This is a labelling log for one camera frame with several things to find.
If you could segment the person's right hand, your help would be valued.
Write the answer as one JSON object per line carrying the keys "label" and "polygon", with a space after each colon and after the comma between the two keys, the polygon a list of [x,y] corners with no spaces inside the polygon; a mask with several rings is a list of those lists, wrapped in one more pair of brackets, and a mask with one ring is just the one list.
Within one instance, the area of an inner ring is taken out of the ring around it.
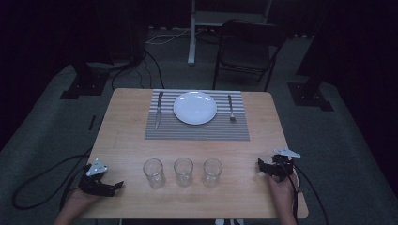
{"label": "person's right hand", "polygon": [[298,186],[297,177],[292,174],[282,182],[276,182],[270,175],[266,176],[268,186],[277,213],[287,215],[293,213],[293,204],[295,200],[295,190]]}

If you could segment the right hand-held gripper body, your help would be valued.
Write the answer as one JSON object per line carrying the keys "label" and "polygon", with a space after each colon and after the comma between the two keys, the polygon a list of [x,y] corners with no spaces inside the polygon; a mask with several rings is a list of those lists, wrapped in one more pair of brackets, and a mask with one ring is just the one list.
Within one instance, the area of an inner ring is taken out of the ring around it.
{"label": "right hand-held gripper body", "polygon": [[268,174],[276,176],[282,182],[286,177],[294,173],[294,159],[301,158],[301,155],[289,148],[275,149],[274,153],[275,155],[271,157],[272,164]]}

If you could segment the person's left hand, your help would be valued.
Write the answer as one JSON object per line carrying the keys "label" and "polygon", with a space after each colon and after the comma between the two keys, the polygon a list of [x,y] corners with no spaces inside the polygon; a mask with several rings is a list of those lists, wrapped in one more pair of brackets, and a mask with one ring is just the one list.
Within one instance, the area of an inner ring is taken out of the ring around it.
{"label": "person's left hand", "polygon": [[64,208],[72,214],[79,215],[98,200],[100,196],[84,193],[77,188],[68,195]]}

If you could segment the white round plate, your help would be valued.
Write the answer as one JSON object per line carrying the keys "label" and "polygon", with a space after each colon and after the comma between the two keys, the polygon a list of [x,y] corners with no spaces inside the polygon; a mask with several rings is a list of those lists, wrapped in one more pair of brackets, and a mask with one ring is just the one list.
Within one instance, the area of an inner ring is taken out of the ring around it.
{"label": "white round plate", "polygon": [[216,101],[208,94],[191,91],[176,98],[173,106],[178,120],[188,125],[203,125],[217,113]]}

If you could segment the clear drinking glass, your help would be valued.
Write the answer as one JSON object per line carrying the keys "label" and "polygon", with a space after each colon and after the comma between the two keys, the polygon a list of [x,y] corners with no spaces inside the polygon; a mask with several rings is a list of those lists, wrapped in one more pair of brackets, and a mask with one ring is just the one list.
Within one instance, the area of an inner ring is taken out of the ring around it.
{"label": "clear drinking glass", "polygon": [[214,188],[219,184],[222,174],[222,163],[216,158],[210,158],[204,163],[203,183],[208,188]]}
{"label": "clear drinking glass", "polygon": [[192,183],[193,162],[187,157],[181,157],[174,163],[176,182],[181,187],[188,187]]}
{"label": "clear drinking glass", "polygon": [[143,172],[149,185],[154,188],[162,188],[165,185],[165,176],[162,162],[157,158],[149,159],[143,166]]}

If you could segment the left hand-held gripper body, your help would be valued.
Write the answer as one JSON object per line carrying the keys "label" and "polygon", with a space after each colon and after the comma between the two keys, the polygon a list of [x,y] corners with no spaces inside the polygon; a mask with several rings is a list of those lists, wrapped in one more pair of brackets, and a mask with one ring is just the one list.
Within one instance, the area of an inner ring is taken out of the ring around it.
{"label": "left hand-held gripper body", "polygon": [[108,188],[100,179],[107,172],[107,167],[96,158],[84,167],[83,175],[79,182],[79,189],[90,195],[107,196]]}

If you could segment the grey striped placemat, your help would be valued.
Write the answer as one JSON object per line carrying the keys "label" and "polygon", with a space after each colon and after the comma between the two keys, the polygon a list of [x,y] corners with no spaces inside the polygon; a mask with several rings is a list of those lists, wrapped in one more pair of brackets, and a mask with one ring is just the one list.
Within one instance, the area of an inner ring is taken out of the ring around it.
{"label": "grey striped placemat", "polygon": [[[163,92],[161,101],[161,123],[154,129],[159,92]],[[203,125],[188,125],[178,120],[173,106],[181,94],[199,91],[210,95],[217,104],[215,117]],[[228,95],[232,97],[232,104],[236,122],[229,119],[230,108]],[[250,134],[246,120],[245,107],[240,91],[221,90],[183,90],[183,89],[154,89],[150,102],[148,119],[145,129],[146,140],[176,140],[176,141],[239,141],[248,142]]]}

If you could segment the silver fork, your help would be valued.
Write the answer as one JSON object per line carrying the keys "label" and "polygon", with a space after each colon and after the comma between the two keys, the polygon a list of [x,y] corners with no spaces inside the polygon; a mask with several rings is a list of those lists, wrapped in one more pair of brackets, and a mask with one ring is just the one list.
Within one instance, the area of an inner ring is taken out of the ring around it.
{"label": "silver fork", "polygon": [[236,118],[234,116],[234,110],[233,110],[233,104],[232,104],[232,97],[231,95],[228,95],[228,103],[229,103],[229,108],[230,108],[230,116],[229,119],[232,123],[236,122]]}

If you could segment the black stand with flat base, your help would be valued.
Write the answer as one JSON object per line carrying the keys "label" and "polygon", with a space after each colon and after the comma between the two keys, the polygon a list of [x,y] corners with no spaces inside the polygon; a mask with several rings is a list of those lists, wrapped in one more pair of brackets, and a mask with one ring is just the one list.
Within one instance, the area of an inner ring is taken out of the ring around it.
{"label": "black stand with flat base", "polygon": [[61,99],[77,99],[79,96],[100,96],[108,81],[108,73],[94,71],[84,60],[79,49],[69,50],[69,59],[76,76],[69,89],[61,94]]}
{"label": "black stand with flat base", "polygon": [[298,68],[299,75],[308,77],[306,82],[289,82],[287,84],[296,106],[318,107],[324,112],[333,112],[320,85],[328,75],[329,58],[324,50],[325,43],[319,35],[313,37],[312,43],[305,53]]}

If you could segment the white metal stand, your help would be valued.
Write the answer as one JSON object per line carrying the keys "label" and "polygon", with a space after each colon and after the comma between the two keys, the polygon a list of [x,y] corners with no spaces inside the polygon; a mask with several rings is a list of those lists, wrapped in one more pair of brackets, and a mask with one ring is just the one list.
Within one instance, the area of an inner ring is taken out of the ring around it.
{"label": "white metal stand", "polygon": [[197,10],[196,0],[191,0],[191,39],[188,54],[188,65],[195,65],[196,52],[196,27],[214,26],[220,27],[224,22],[230,19],[240,19],[250,22],[266,23],[273,0],[266,0],[264,11],[262,13],[244,13],[244,12],[220,12],[209,10]]}

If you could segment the silver table knife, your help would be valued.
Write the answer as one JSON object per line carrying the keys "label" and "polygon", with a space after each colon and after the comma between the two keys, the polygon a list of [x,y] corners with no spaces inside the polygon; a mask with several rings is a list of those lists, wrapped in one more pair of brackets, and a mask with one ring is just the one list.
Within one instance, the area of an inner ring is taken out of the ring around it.
{"label": "silver table knife", "polygon": [[160,123],[161,123],[161,101],[163,97],[163,92],[160,91],[158,94],[158,101],[157,101],[157,111],[156,111],[156,118],[155,118],[155,126],[154,129],[158,129]]}

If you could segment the black folding chair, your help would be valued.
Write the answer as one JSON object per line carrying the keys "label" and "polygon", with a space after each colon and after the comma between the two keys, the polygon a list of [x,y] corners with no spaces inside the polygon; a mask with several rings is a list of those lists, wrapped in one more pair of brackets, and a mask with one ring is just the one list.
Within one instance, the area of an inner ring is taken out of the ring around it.
{"label": "black folding chair", "polygon": [[212,89],[216,88],[220,67],[223,67],[258,73],[259,82],[267,74],[264,87],[267,91],[278,54],[286,40],[284,30],[276,24],[228,20],[220,29]]}

